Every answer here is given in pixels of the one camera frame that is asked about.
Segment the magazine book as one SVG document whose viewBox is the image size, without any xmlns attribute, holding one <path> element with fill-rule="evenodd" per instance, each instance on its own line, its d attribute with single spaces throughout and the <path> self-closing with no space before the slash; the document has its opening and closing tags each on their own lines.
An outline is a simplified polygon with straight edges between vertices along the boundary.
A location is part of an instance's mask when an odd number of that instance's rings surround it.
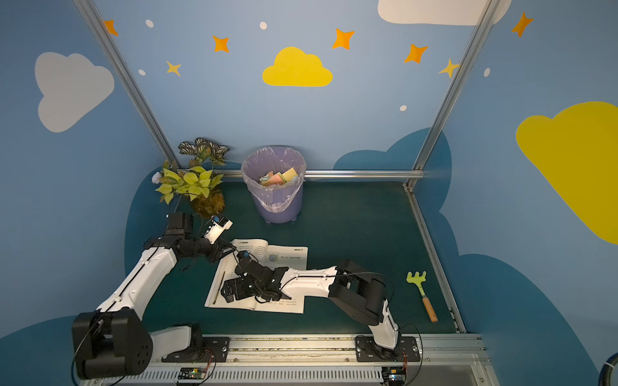
<svg viewBox="0 0 618 386">
<path fill-rule="evenodd" d="M 219 261 L 207 308 L 272 313 L 304 313 L 304 296 L 278 292 L 284 275 L 307 268 L 307 247 L 270 245 L 262 239 L 236 239 L 235 250 Z"/>
</svg>

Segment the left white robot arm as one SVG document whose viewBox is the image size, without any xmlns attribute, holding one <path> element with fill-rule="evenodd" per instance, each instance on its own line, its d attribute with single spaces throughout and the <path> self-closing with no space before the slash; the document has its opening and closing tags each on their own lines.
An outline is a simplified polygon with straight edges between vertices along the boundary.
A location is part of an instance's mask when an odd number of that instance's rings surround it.
<svg viewBox="0 0 618 386">
<path fill-rule="evenodd" d="M 150 333 L 143 324 L 148 304 L 180 259 L 221 257 L 227 242 L 220 237 L 232 221 L 215 216 L 202 236 L 193 236 L 193 218 L 185 212 L 167 217 L 161 236 L 149 239 L 135 267 L 96 310 L 79 314 L 72 323 L 71 378 L 79 381 L 138 376 L 151 360 L 174 358 L 186 351 L 203 356 L 201 329 L 182 325 Z"/>
</svg>

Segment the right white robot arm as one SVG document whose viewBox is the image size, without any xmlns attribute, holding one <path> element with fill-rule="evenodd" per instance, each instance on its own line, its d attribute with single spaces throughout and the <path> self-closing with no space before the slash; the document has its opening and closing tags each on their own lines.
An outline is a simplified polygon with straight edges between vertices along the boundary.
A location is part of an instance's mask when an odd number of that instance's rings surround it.
<svg viewBox="0 0 618 386">
<path fill-rule="evenodd" d="M 266 302 L 305 297 L 330 299 L 350 318 L 368 326 L 378 347 L 393 351 L 398 346 L 400 333 L 389 310 L 386 284 L 376 273 L 350 260 L 323 270 L 269 268 L 242 251 L 234 274 L 220 288 L 227 303 L 248 298 Z"/>
</svg>

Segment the discarded sticky notes pile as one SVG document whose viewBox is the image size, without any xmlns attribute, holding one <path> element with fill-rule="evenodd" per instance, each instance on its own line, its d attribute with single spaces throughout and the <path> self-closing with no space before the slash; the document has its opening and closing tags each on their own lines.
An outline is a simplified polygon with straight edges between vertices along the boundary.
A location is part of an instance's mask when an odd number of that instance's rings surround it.
<svg viewBox="0 0 618 386">
<path fill-rule="evenodd" d="M 298 173 L 294 167 L 286 170 L 285 172 L 268 172 L 266 175 L 259 179 L 259 183 L 264 187 L 279 186 L 286 183 L 294 182 L 299 178 Z"/>
</svg>

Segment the potted green plant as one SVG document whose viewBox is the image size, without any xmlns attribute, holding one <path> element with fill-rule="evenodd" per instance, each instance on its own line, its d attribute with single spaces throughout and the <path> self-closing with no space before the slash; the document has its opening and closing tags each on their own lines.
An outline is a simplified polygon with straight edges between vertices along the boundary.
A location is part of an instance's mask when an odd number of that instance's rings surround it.
<svg viewBox="0 0 618 386">
<path fill-rule="evenodd" d="M 196 138 L 180 143 L 178 150 L 191 157 L 187 168 L 167 161 L 151 176 L 160 200 L 170 204 L 177 197 L 186 199 L 193 211 L 203 218 L 222 214 L 225 198 L 220 185 L 224 175 L 214 168 L 225 165 L 229 148 L 207 138 Z"/>
</svg>

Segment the left circuit board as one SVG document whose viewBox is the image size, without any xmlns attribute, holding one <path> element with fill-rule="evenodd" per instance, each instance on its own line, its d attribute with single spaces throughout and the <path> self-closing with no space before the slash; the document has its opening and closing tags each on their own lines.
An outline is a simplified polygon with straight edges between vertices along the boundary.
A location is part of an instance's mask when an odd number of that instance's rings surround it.
<svg viewBox="0 0 618 386">
<path fill-rule="evenodd" d="M 205 368 L 180 368 L 178 381 L 203 381 L 206 378 Z"/>
</svg>

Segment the circuit board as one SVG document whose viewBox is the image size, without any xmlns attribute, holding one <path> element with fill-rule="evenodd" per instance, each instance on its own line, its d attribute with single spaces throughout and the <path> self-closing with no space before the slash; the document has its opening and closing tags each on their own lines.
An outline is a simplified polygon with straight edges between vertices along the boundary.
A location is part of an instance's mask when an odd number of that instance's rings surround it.
<svg viewBox="0 0 618 386">
<path fill-rule="evenodd" d="M 205 368 L 180 368 L 178 381 L 203 381 L 206 378 Z"/>
<path fill-rule="evenodd" d="M 403 367 L 382 367 L 383 386 L 404 386 L 407 382 L 407 370 Z"/>
</svg>

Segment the green toy rake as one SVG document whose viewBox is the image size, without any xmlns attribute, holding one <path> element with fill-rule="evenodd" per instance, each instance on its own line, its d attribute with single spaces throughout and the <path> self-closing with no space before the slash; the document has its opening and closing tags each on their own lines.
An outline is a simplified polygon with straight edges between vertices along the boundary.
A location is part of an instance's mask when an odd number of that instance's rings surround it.
<svg viewBox="0 0 618 386">
<path fill-rule="evenodd" d="M 413 284 L 417 287 L 429 320 L 431 320 L 432 323 L 437 323 L 439 319 L 436 315 L 433 305 L 431 304 L 431 300 L 426 295 L 426 292 L 423 289 L 423 283 L 425 283 L 426 281 L 426 271 L 423 271 L 422 273 L 418 271 L 415 273 L 408 272 L 406 280 L 407 283 Z"/>
</svg>

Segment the right circuit board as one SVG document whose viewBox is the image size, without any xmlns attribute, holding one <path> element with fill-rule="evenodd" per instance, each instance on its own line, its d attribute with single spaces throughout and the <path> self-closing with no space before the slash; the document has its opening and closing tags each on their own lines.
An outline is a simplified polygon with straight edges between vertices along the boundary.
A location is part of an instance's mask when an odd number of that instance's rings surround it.
<svg viewBox="0 0 618 386">
<path fill-rule="evenodd" d="M 382 367 L 383 386 L 404 386 L 407 382 L 407 370 L 403 367 Z"/>
</svg>

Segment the aluminium frame back bar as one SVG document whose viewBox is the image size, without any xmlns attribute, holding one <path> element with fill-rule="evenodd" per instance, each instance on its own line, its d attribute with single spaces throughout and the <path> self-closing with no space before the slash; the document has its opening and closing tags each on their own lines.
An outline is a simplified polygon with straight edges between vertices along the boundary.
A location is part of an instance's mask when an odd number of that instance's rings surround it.
<svg viewBox="0 0 618 386">
<path fill-rule="evenodd" d="M 227 179 L 241 179 L 241 170 L 215 170 L 214 173 L 222 174 Z M 269 172 L 258 172 L 259 179 Z M 371 179 L 371 180 L 419 180 L 424 178 L 422 170 L 308 170 L 305 179 Z"/>
</svg>

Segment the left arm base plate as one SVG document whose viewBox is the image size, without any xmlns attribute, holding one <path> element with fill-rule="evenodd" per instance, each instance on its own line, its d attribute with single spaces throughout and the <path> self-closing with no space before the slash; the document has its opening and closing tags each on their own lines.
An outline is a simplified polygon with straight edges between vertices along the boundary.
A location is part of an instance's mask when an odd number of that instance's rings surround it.
<svg viewBox="0 0 618 386">
<path fill-rule="evenodd" d="M 165 355 L 163 363 L 225 363 L 229 353 L 230 337 L 203 336 L 199 344 Z"/>
</svg>

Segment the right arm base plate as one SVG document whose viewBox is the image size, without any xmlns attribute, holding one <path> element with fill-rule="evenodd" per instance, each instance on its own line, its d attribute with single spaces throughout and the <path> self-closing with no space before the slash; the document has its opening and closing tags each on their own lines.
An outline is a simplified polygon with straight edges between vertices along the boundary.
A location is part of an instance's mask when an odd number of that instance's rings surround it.
<svg viewBox="0 0 618 386">
<path fill-rule="evenodd" d="M 415 337 L 401 336 L 394 349 L 384 348 L 375 343 L 372 336 L 357 335 L 354 338 L 355 353 L 358 362 L 403 363 L 420 362 L 421 348 Z"/>
</svg>

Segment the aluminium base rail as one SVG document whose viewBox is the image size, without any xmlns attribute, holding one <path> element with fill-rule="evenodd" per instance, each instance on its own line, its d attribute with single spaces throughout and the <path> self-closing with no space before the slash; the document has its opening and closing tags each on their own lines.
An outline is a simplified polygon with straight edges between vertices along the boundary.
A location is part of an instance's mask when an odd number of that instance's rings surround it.
<svg viewBox="0 0 618 386">
<path fill-rule="evenodd" d="M 381 385 L 382 367 L 407 370 L 405 385 L 498 385 L 478 335 L 403 334 L 415 337 L 420 362 L 358 362 L 357 335 L 229 335 L 225 363 L 152 360 L 138 376 L 88 380 L 88 385 Z M 180 368 L 205 368 L 206 378 L 178 381 Z"/>
</svg>

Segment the left aluminium frame post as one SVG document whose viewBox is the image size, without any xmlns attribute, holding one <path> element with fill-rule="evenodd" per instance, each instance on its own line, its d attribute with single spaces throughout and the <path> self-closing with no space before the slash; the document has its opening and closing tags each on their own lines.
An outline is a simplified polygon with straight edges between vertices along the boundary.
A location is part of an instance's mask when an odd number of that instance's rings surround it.
<svg viewBox="0 0 618 386">
<path fill-rule="evenodd" d="M 122 86 L 127 91 L 135 109 L 143 119 L 146 128 L 148 128 L 165 159 L 170 163 L 179 162 L 162 126 L 159 124 L 151 106 L 149 106 L 143 92 L 139 88 L 117 44 L 114 43 L 114 36 L 108 31 L 94 1 L 74 0 L 73 3 L 112 65 L 114 72 L 116 72 Z"/>
</svg>

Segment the aluminium frame post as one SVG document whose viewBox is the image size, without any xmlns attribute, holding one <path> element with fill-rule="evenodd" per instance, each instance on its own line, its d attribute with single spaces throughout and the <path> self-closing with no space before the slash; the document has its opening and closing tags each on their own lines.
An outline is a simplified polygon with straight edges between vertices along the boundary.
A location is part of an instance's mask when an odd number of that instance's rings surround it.
<svg viewBox="0 0 618 386">
<path fill-rule="evenodd" d="M 135 109 L 143 119 L 146 128 L 148 128 L 165 159 L 170 163 L 179 162 L 162 126 L 159 124 L 151 106 L 149 106 L 143 92 L 139 88 L 117 44 L 114 43 L 114 36 L 108 31 L 94 1 L 74 0 L 73 3 L 112 65 L 114 72 L 116 72 L 122 86 L 127 91 Z"/>
<path fill-rule="evenodd" d="M 452 110 L 457 103 L 457 100 L 462 92 L 468 76 L 473 70 L 473 66 L 476 63 L 481 50 L 484 46 L 484 42 L 487 40 L 492 26 L 494 25 L 494 17 L 497 14 L 501 1 L 491 0 L 487 1 L 484 9 L 481 11 L 481 17 L 473 30 L 472 36 L 468 41 L 463 56 L 461 57 L 460 67 L 456 70 L 456 74 L 452 78 L 452 81 L 448 87 L 447 93 L 440 106 L 439 112 L 421 146 L 415 164 L 412 171 L 415 174 L 421 174 L 424 172 L 426 163 L 431 157 L 431 153 L 439 140 L 439 136 L 444 130 L 447 120 L 451 116 Z"/>
</svg>

